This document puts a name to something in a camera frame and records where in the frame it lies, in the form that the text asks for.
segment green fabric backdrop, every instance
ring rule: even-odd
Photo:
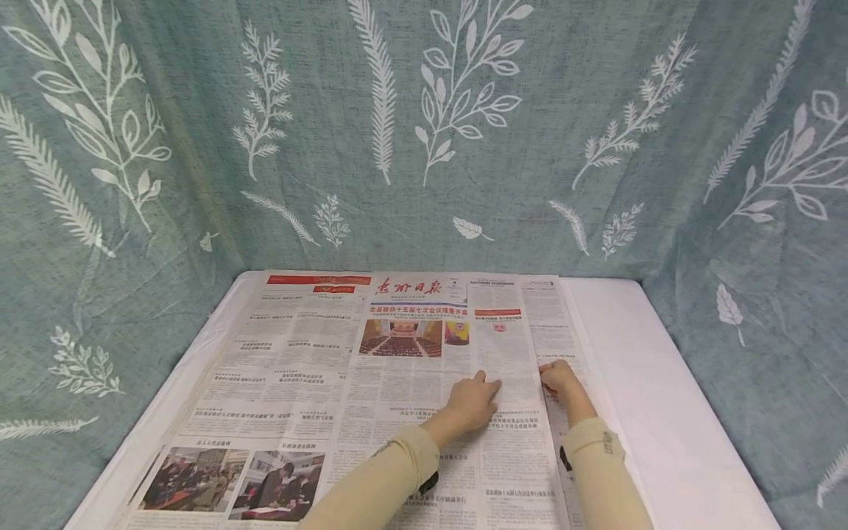
[[[272,267],[643,281],[781,524],[845,527],[845,2],[3,0],[0,25],[0,527],[60,527]]]

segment group photo of people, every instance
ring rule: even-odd
[[[323,453],[256,451],[229,518],[300,521],[315,502],[323,464]]]
[[[173,448],[142,499],[144,510],[226,511],[246,449]]]
[[[369,320],[360,355],[376,357],[442,356],[442,321]]]

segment long-sleeve shirt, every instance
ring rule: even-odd
[[[580,421],[562,437],[588,530],[651,530],[618,436],[603,420]],[[342,478],[299,530],[381,530],[438,469],[439,451],[420,427],[407,427]]]

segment newspaper front page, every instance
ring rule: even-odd
[[[588,383],[563,300],[555,276],[269,271],[114,526],[294,528],[485,370],[498,412],[387,528],[583,527],[537,369],[564,357]]]

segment leaf pattern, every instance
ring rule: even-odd
[[[739,306],[736,305],[736,302],[734,302],[733,297],[730,296],[723,283],[719,283],[718,290],[716,290],[716,307],[718,307],[718,320],[725,324],[736,326],[736,332],[739,335],[739,344],[744,348],[745,339],[742,338],[742,329],[739,325],[742,324],[745,318],[743,318],[742,312],[739,311]]]
[[[68,388],[71,393],[97,394],[102,398],[109,393],[124,393],[120,390],[120,377],[113,376],[113,364],[109,352],[100,346],[92,352],[70,337],[70,333],[56,326],[50,342],[56,345],[53,359],[58,362],[47,371],[63,377],[56,388]]]
[[[142,193],[138,192],[137,183],[131,183],[130,173],[131,168],[144,159],[159,162],[170,159],[170,148],[149,145],[159,132],[165,134],[165,126],[149,94],[145,95],[144,104],[146,132],[142,131],[141,122],[133,109],[125,110],[123,114],[115,109],[115,103],[128,83],[137,81],[145,84],[146,81],[136,53],[117,40],[121,17],[114,3],[109,3],[107,12],[104,12],[104,3],[100,1],[91,2],[90,6],[82,1],[76,3],[98,40],[92,42],[78,31],[74,37],[74,46],[85,59],[87,68],[93,70],[95,75],[86,71],[84,65],[74,64],[67,53],[73,20],[64,0],[58,0],[52,8],[47,0],[30,0],[59,53],[55,53],[44,41],[28,31],[14,26],[4,26],[3,29],[26,51],[64,67],[65,72],[41,70],[33,79],[45,90],[42,95],[47,103],[64,115],[65,126],[80,147],[110,166],[109,170],[92,168],[92,173],[100,181],[118,188],[123,196],[120,200],[126,198],[132,204],[144,228],[152,233],[153,229],[142,212],[142,206],[159,196],[162,181],[154,181]],[[98,78],[99,82],[92,83],[92,80]],[[97,94],[101,86],[103,93]],[[86,101],[74,103],[71,107],[69,102],[77,101],[78,98],[64,101],[54,94],[64,97],[81,94]],[[118,121],[120,133],[116,127]],[[138,180],[144,175],[148,175],[147,168],[140,171]]]
[[[7,141],[18,157],[35,176],[36,188],[47,197],[53,211],[63,220],[71,235],[87,247],[99,248],[114,258],[114,251],[103,242],[103,229],[70,184],[68,176],[53,158],[47,141],[38,137],[32,125],[0,94],[0,129],[6,131]]]
[[[360,31],[374,82],[371,83],[371,101],[374,111],[371,123],[374,125],[374,162],[382,171],[386,184],[391,186],[388,170],[392,165],[392,135],[394,134],[394,72],[392,60],[388,57],[386,42],[382,39],[382,30],[377,25],[377,17],[371,11],[368,0],[348,0],[350,14]]]
[[[819,508],[824,507],[824,496],[833,491],[836,485],[846,480],[846,478],[848,478],[848,445],[836,456],[836,460],[834,460],[834,463],[824,473],[822,481],[818,483],[818,487],[816,488],[816,504]]]
[[[203,249],[204,252],[212,252],[212,238],[218,237],[220,232],[210,233],[206,232],[206,235],[200,240],[200,248]]]
[[[780,96],[786,85],[786,78],[789,77],[789,73],[795,65],[795,59],[798,57],[798,50],[801,48],[804,35],[806,35],[806,28],[810,24],[812,7],[815,3],[816,0],[797,0],[795,2],[795,18],[792,20],[792,24],[789,25],[789,34],[786,36],[786,41],[780,51],[780,59],[774,68],[774,73],[771,79],[768,80],[766,95],[751,111],[748,120],[739,129],[734,139],[730,142],[730,145],[724,149],[724,153],[722,153],[721,158],[716,162],[715,167],[712,168],[710,178],[707,179],[704,204],[710,198],[712,190],[716,189],[724,181],[724,177],[728,175],[730,168],[733,167],[736,160],[745,152],[754,135],[765,125],[768,114],[778,101],[778,96]]]
[[[574,240],[577,241],[577,246],[588,256],[589,247],[586,244],[586,231],[583,229],[583,221],[580,219],[580,216],[577,215],[577,212],[570,206],[565,206],[560,201],[548,201],[548,204],[550,204],[551,208],[560,212],[569,224],[571,224],[572,233],[574,234]]]
[[[344,219],[338,213],[338,197],[328,195],[325,203],[315,206],[315,213],[312,216],[315,217],[315,223],[324,234],[324,238],[338,251],[342,239],[350,233],[348,223],[344,223]]]
[[[422,185],[427,185],[427,174],[438,162],[449,162],[456,151],[451,149],[451,140],[442,140],[439,135],[451,129],[468,140],[483,138],[480,130],[463,123],[475,114],[482,114],[492,127],[506,127],[503,113],[513,110],[522,101],[518,96],[505,95],[492,101],[494,81],[487,83],[471,100],[471,88],[463,90],[463,82],[477,68],[487,65],[497,75],[511,76],[519,73],[512,56],[524,41],[516,39],[501,44],[501,35],[496,33],[505,20],[522,20],[533,11],[530,5],[516,6],[519,0],[501,10],[503,0],[493,6],[488,0],[485,26],[477,26],[479,0],[462,0],[456,27],[451,28],[448,18],[437,10],[430,11],[433,27],[443,41],[449,45],[449,53],[432,47],[424,51],[425,63],[421,64],[421,75],[425,86],[421,90],[421,112],[429,126],[429,132],[416,126],[416,137],[427,148],[427,165],[424,168]],[[465,45],[460,45],[460,35],[465,31]]]
[[[283,206],[282,204],[275,203],[269,198],[261,197],[260,195],[256,195],[255,193],[242,191],[242,195],[257,203],[259,206],[267,208],[271,211],[275,211],[278,214],[282,215],[283,219],[287,220],[288,223],[294,228],[294,231],[298,233],[298,236],[307,241],[309,243],[314,244],[315,246],[320,247],[321,244],[318,243],[315,239],[312,238],[309,232],[306,231],[306,227],[301,224],[297,217],[294,214]]]
[[[232,133],[239,145],[247,149],[248,173],[256,180],[254,159],[271,156],[279,150],[275,143],[264,142],[284,139],[286,133],[277,125],[291,121],[293,117],[288,110],[283,110],[289,98],[288,93],[283,91],[288,86],[289,77],[276,61],[282,53],[280,40],[273,33],[261,39],[250,20],[244,23],[244,37],[242,55],[249,62],[245,66],[247,76],[259,87],[261,94],[254,89],[248,90],[248,100],[254,110],[242,109],[245,125],[234,126]]]
[[[774,220],[771,210],[781,203],[778,192],[789,192],[795,207],[814,220],[828,220],[828,211],[817,197],[833,197],[836,192],[848,191],[848,133],[842,131],[848,123],[848,110],[840,116],[839,97],[830,91],[813,91],[810,109],[814,120],[810,124],[807,104],[795,111],[791,129],[781,132],[772,142],[763,160],[762,169],[752,165],[745,178],[745,191],[739,204],[718,226],[721,230],[734,217],[746,217],[755,223]]]
[[[474,239],[482,236],[483,239],[494,241],[491,237],[483,233],[483,228],[481,226],[475,225],[469,220],[454,216],[454,227],[465,239]]]
[[[624,106],[624,120],[619,127],[618,120],[612,120],[600,137],[591,137],[586,141],[583,155],[586,163],[572,181],[572,190],[590,167],[607,167],[621,162],[621,157],[609,155],[610,150],[632,152],[639,149],[639,143],[631,138],[634,133],[653,132],[659,129],[657,119],[671,107],[672,98],[683,90],[683,70],[694,60],[696,47],[684,47],[686,34],[676,36],[665,55],[657,55],[650,66],[650,75],[642,80],[639,94],[644,101],[640,111],[635,102]]]
[[[642,211],[644,203],[634,204],[629,211],[612,216],[612,223],[604,227],[601,250],[604,251],[604,261],[616,253],[616,248],[623,247],[636,237],[636,215]]]
[[[42,420],[12,420],[0,421],[0,440],[11,438],[29,438],[31,436],[43,436],[56,432],[76,432],[86,425],[97,421],[99,416],[91,420],[66,420],[66,421],[42,421]]]

